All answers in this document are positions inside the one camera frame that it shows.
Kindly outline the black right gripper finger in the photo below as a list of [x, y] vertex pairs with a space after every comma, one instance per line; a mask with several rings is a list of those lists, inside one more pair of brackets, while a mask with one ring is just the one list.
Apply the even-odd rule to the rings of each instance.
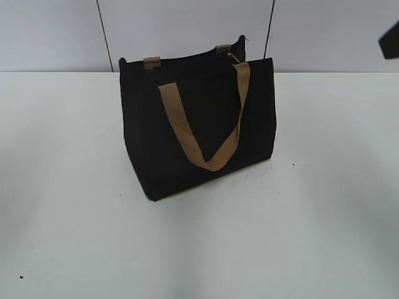
[[379, 38], [378, 44], [385, 60], [399, 58], [399, 21]]

